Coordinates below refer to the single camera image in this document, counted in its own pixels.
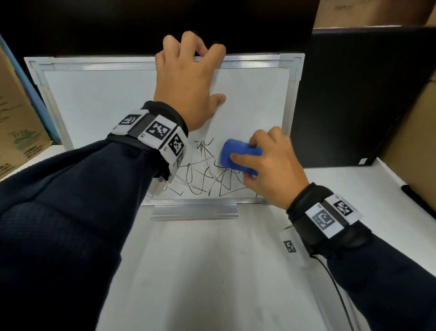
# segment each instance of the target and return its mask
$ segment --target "sleeve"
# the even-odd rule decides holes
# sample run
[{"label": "sleeve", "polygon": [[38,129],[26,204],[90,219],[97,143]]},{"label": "sleeve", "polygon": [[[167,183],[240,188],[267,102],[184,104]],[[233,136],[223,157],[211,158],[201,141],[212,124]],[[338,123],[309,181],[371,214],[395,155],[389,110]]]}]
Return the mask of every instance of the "sleeve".
[{"label": "sleeve", "polygon": [[2,316],[94,329],[156,173],[146,152],[99,141],[3,181]]},{"label": "sleeve", "polygon": [[379,237],[327,264],[372,331],[436,330],[436,278]]}]

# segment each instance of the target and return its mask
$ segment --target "blue eraser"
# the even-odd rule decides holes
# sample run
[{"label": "blue eraser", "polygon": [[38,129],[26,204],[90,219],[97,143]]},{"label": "blue eraser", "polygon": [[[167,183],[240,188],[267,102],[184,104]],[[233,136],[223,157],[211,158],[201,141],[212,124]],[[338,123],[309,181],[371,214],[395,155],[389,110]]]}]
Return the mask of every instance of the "blue eraser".
[{"label": "blue eraser", "polygon": [[259,146],[252,147],[248,145],[246,142],[235,140],[235,139],[229,139],[224,143],[224,146],[221,151],[221,165],[223,167],[234,169],[234,170],[240,170],[242,172],[249,173],[253,176],[258,175],[256,170],[248,167],[243,167],[237,163],[234,163],[230,159],[230,154],[232,153],[260,156],[262,155],[262,149]]}]

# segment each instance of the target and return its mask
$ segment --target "small whiteboard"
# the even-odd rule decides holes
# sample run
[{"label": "small whiteboard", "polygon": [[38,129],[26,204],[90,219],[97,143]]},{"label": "small whiteboard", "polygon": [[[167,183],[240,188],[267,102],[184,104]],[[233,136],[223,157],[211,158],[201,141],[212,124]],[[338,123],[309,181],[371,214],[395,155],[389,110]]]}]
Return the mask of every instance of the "small whiteboard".
[{"label": "small whiteboard", "polygon": [[[290,134],[304,54],[230,55],[215,71],[211,94],[227,101],[206,125],[189,133],[191,145],[177,177],[144,204],[221,199],[262,201],[242,173],[221,167],[229,139],[248,141],[258,129],[280,126]],[[26,58],[66,149],[105,139],[130,110],[153,99],[154,57]]]}]

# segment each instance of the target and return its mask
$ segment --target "person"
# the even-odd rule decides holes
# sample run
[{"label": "person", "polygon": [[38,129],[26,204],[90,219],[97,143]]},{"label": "person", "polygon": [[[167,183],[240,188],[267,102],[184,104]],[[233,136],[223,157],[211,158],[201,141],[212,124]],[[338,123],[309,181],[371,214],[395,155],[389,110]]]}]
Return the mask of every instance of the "person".
[{"label": "person", "polygon": [[[196,52],[203,56],[200,62],[194,61]],[[210,95],[213,72],[225,53],[223,45],[208,50],[199,37],[186,32],[181,42],[166,36],[156,55],[154,101],[176,110],[189,131],[200,128],[225,102],[225,95]],[[244,184],[286,210],[295,226],[306,210],[331,194],[309,184],[290,138],[280,128],[256,131],[250,144],[261,146],[263,154],[232,155],[235,162],[259,173],[244,174]],[[13,319],[14,325],[27,321],[94,329],[121,249],[156,173],[149,153],[103,140],[4,180],[3,324]],[[313,254],[326,255],[334,279],[373,331],[435,330],[436,279],[362,223],[356,224],[345,228],[334,246],[317,246],[307,229],[297,230]]]}]

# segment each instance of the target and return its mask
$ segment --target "person's left arm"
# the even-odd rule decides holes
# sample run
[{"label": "person's left arm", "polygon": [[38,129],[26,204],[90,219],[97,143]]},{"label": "person's left arm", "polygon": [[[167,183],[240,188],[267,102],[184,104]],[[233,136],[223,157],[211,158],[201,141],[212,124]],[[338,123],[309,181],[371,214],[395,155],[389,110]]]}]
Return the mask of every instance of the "person's left arm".
[{"label": "person's left arm", "polygon": [[[197,52],[204,58],[194,61]],[[156,55],[155,101],[173,107],[188,130],[225,101],[210,95],[223,45],[206,49],[191,32],[165,37]],[[155,160],[119,142],[99,141],[44,160],[0,184],[0,297],[3,316],[94,328],[120,252],[152,178]]]}]

